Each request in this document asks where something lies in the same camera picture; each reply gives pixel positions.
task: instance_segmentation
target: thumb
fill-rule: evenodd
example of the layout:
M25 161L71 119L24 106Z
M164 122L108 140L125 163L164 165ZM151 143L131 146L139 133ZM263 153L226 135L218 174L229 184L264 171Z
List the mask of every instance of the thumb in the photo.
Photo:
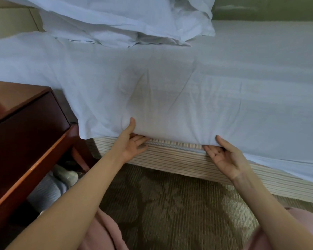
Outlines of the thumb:
M239 150L237 147L233 146L230 142L226 141L219 135L216 136L216 140L219 145L221 145L222 147L224 147L227 151L230 151L231 153L235 153Z
M135 129L135 119L134 118L130 118L130 124L129 126L124 130L124 132L126 132L127 134L131 134L134 132Z

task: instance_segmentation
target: forearm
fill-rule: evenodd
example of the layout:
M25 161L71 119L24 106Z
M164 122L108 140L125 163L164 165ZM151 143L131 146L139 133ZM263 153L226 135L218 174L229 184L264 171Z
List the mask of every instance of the forearm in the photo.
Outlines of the forearm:
M115 156L106 154L7 249L76 250L121 166Z
M234 181L274 250L313 250L313 235L269 193L254 172Z

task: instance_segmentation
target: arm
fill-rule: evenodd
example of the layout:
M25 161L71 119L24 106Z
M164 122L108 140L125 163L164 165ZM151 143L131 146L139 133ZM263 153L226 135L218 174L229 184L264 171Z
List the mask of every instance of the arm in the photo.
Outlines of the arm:
M122 165L135 155L148 138L137 135L130 139L135 120L82 179L61 196L48 210L31 223L7 250L76 250L95 216L103 195Z
M242 152L217 136L225 148L204 149L218 169L233 183L259 221L274 250L313 250L313 235L273 197L253 172Z

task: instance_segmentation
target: wooden nightstand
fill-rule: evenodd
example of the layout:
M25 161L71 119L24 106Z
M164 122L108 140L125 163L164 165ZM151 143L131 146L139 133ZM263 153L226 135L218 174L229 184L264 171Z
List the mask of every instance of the wooden nightstand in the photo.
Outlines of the wooden nightstand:
M0 82L0 227L69 149L85 171L96 163L51 88Z

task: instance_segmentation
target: hand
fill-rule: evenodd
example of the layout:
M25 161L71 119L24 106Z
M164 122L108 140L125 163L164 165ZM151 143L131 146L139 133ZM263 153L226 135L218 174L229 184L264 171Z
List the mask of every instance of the hand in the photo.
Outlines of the hand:
M129 126L124 131L122 131L110 149L111 153L115 154L121 159L122 164L130 161L134 156L145 152L148 148L147 145L143 147L141 147L141 145L150 138L133 134L134 128L135 119L131 118Z
M225 151L218 146L204 146L204 150L228 179L233 182L238 176L252 170L249 162L237 147L219 135L216 136L216 140L225 148Z

